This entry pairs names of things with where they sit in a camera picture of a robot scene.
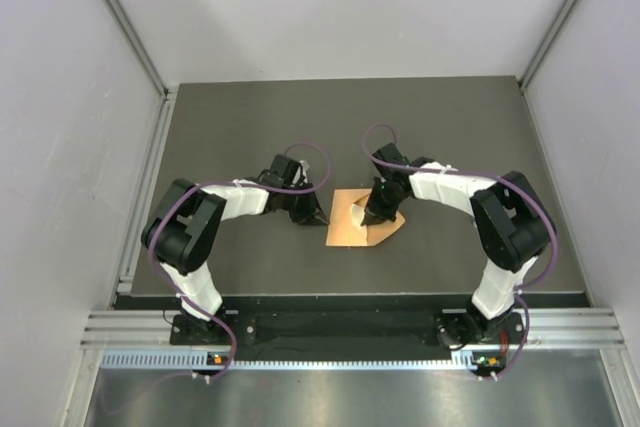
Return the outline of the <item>cream paper letter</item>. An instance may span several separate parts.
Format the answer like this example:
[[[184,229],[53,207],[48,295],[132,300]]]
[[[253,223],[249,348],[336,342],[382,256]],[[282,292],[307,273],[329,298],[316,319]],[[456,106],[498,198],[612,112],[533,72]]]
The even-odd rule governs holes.
[[[358,229],[366,229],[366,199],[361,198],[351,204],[350,208],[352,224]]]

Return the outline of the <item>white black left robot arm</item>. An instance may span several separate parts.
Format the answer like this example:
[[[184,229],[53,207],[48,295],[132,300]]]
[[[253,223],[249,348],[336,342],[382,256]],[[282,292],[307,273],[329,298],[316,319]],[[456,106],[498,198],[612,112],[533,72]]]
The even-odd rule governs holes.
[[[223,298],[208,266],[220,224],[278,210],[296,225],[329,224],[306,164],[284,154],[254,178],[208,186],[172,182],[149,216],[141,244],[180,299],[181,314],[173,321],[178,343],[212,344],[226,334],[227,321],[218,313]]]

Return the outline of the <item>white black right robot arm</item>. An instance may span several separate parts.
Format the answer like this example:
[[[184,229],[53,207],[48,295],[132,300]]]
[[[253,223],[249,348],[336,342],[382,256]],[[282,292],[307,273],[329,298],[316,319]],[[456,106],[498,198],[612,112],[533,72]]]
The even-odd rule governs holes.
[[[515,305],[526,274],[549,245],[556,229],[528,178],[519,171],[503,176],[461,172],[420,157],[410,161],[394,143],[370,155],[379,175],[364,207],[363,226],[394,221],[409,198],[435,202],[472,218],[486,265],[466,308],[471,339],[492,341]]]

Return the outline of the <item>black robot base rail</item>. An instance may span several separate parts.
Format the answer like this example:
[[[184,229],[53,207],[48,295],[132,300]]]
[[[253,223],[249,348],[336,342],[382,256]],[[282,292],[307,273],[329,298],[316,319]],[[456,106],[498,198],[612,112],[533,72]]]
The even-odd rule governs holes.
[[[292,311],[225,314],[224,327],[193,320],[182,313],[172,321],[169,343],[175,346],[221,345],[230,334],[238,355],[293,352],[351,355],[359,348],[401,352],[426,348],[458,350],[466,345],[517,344],[524,334],[522,317],[511,313],[480,331],[465,313],[431,311]]]

